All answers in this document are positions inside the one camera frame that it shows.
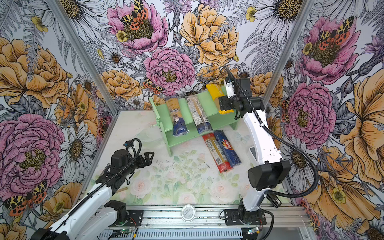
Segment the yellow spaghetti bag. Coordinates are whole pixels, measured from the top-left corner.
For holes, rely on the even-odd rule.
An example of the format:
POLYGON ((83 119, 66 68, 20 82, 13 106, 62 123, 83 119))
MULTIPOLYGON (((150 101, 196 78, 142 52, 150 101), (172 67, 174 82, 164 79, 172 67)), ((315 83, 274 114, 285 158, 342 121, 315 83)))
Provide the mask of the yellow spaghetti bag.
POLYGON ((232 109, 228 109, 226 107, 224 107, 224 104, 221 104, 219 98, 221 97, 227 97, 226 94, 224 94, 222 88, 219 86, 219 85, 216 85, 216 84, 208 84, 206 85, 206 89, 208 90, 208 92, 210 93, 217 109, 218 109, 218 112, 221 114, 221 115, 225 115, 225 114, 229 114, 229 113, 234 113, 234 110, 232 109))

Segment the clear white-label spaghetti bag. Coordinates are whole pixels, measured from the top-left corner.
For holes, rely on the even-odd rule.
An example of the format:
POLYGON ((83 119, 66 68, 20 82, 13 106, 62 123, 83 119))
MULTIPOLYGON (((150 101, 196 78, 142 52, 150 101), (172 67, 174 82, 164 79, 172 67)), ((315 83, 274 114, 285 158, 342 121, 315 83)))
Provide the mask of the clear white-label spaghetti bag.
POLYGON ((186 102, 192 114, 193 121, 199 134, 213 132, 212 125, 197 96, 186 97, 186 102))

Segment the blue-bottom Arko spaghetti bag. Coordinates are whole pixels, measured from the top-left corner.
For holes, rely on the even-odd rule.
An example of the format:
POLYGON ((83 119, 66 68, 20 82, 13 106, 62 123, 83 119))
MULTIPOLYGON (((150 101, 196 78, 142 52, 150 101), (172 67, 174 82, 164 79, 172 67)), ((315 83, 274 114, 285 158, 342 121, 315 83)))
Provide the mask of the blue-bottom Arko spaghetti bag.
POLYGON ((189 130, 181 113, 179 100, 176 96, 168 96, 165 98, 170 118, 173 123, 173 136, 179 137, 186 135, 189 130))

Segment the blue Barilla spaghetti box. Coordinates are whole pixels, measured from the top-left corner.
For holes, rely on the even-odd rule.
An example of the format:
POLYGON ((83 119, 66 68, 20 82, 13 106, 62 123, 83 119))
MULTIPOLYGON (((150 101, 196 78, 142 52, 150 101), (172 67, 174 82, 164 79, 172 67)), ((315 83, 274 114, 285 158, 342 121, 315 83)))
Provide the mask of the blue Barilla spaghetti box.
POLYGON ((239 156, 237 155, 236 151, 234 150, 232 144, 230 143, 229 139, 225 135, 224 131, 216 130, 214 131, 214 136, 218 141, 219 146, 223 151, 224 155, 226 156, 228 162, 230 163, 230 166, 232 168, 235 166, 239 166, 242 162, 239 156))

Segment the red spaghetti bag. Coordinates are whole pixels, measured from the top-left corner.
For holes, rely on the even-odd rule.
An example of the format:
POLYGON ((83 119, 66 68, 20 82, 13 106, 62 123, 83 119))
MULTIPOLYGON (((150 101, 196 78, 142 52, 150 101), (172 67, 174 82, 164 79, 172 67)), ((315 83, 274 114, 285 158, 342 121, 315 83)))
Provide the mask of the red spaghetti bag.
POLYGON ((223 150, 219 146, 217 139, 213 133, 203 135, 204 142, 206 143, 220 173, 227 172, 232 169, 229 161, 227 160, 223 150))

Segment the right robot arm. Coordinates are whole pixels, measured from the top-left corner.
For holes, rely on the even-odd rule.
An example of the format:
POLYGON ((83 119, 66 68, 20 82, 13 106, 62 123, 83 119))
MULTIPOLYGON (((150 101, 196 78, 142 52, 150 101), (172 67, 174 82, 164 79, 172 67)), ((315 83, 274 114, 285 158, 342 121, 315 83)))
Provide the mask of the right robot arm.
POLYGON ((250 79, 225 80, 226 96, 219 97, 221 110, 235 110, 235 118, 243 119, 253 139, 250 148, 251 158, 255 166, 248 170, 251 189, 241 199, 238 212, 226 213, 227 223, 266 224, 261 204, 268 199, 276 208, 281 205, 274 188, 283 182, 291 169, 290 163, 284 162, 271 134, 268 133, 268 123, 265 106, 260 97, 254 97, 250 87, 250 79))

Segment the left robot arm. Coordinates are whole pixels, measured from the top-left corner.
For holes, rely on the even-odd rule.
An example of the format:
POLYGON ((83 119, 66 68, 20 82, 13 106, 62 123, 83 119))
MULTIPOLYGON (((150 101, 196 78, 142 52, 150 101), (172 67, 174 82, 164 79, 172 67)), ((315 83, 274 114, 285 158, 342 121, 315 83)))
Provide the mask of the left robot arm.
POLYGON ((140 154, 117 150, 93 188, 67 214, 47 229, 40 228, 33 240, 93 240, 111 225, 129 220, 126 204, 111 197, 128 182, 135 170, 152 164, 154 152, 140 154))

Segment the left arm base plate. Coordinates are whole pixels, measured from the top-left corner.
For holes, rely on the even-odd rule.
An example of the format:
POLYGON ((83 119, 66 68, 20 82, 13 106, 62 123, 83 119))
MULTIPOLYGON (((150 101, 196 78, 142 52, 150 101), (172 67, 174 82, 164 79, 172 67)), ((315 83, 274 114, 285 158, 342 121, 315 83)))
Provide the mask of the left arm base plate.
POLYGON ((126 219, 118 224, 121 227, 140 227, 144 218, 143 210, 127 210, 126 219))

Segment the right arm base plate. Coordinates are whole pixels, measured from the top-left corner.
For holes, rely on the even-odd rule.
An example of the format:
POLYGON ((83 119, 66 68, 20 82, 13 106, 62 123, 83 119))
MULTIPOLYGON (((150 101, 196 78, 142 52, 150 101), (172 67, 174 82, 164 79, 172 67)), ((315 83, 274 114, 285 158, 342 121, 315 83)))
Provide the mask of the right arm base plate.
POLYGON ((224 220, 227 226, 261 226, 266 225, 265 214, 261 211, 243 211, 239 209, 225 209, 224 220))

